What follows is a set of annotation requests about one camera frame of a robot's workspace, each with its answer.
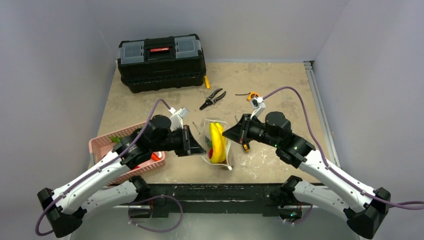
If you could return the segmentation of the clear zip top bag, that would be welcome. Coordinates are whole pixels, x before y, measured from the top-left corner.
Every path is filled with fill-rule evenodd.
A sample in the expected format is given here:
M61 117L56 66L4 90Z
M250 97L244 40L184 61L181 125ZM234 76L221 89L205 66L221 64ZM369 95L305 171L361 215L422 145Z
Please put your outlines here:
M201 122L199 140L206 150L202 158L207 164L232 171L234 166L232 142L223 136L223 132L229 128L230 125L222 119L204 118Z

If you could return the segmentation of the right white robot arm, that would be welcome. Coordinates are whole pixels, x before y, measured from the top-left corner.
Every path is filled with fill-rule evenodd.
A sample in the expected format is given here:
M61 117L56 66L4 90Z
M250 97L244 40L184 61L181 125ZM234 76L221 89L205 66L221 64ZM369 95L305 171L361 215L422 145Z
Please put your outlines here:
M280 191L282 200L288 204L298 200L325 209L341 217L352 231L366 239L375 236L389 212L388 190L368 186L327 161L312 143L293 133L291 122L282 112L268 113L264 122L243 114L222 135L239 144L256 141L275 147L280 160L324 184L324 188L314 189L310 183L290 177L288 185Z

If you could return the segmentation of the yellow toy banana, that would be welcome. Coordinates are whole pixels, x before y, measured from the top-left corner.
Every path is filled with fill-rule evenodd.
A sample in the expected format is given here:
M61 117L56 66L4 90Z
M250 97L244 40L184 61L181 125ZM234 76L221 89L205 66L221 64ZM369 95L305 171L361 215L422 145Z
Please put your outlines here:
M219 122L211 122L209 124L209 134L212 141L213 159L210 161L213 164L224 162L226 157L226 138L222 135L224 127Z

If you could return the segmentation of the red toy apple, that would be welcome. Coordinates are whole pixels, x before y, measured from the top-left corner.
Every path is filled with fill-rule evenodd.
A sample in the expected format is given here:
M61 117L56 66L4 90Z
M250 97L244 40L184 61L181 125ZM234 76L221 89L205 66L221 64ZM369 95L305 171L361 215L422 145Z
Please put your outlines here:
M209 152L208 152L208 159L209 159L210 161L212 161L213 157L214 157L214 149L213 149L213 148L211 148L211 149L209 150Z

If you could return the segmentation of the green toy pepper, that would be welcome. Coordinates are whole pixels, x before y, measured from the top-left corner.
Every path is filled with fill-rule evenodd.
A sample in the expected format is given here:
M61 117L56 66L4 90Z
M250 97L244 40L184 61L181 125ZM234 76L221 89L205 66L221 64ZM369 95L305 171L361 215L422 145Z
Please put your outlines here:
M211 149L213 147L211 139L209 137L205 136L204 140L205 140L207 147Z

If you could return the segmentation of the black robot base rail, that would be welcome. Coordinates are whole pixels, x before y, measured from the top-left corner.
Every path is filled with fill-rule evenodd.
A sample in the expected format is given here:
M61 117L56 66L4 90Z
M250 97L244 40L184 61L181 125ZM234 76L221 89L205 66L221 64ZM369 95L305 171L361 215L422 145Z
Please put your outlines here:
M131 206L131 218L167 218L171 213L259 214L294 222L308 211L308 204L283 192L281 183L179 183L151 184Z

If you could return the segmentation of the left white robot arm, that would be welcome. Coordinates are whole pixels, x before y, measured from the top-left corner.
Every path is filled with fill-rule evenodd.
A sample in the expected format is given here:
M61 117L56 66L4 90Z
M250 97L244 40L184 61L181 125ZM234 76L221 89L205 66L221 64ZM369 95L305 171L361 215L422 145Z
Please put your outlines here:
M107 186L149 161L155 152L174 152L178 157L205 154L190 127L186 124L174 127L174 122L164 115L151 117L74 180L55 189L41 189L37 198L43 212L35 225L36 235L54 234L62 238L77 230L84 218L95 211L131 202L146 203L149 191L139 176L116 187Z

